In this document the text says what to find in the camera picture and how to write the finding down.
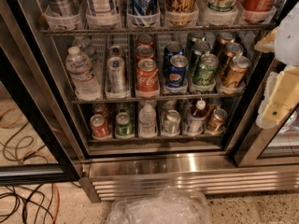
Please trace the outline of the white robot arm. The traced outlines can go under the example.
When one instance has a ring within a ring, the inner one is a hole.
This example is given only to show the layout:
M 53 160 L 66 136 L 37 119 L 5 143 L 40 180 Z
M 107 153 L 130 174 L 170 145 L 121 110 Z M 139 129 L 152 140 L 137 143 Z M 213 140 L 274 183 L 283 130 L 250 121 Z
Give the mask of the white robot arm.
M 281 72 L 270 73 L 258 110 L 256 124 L 262 129 L 271 129 L 299 103 L 299 2 L 254 49 L 274 52 L 275 59 L 286 65 Z

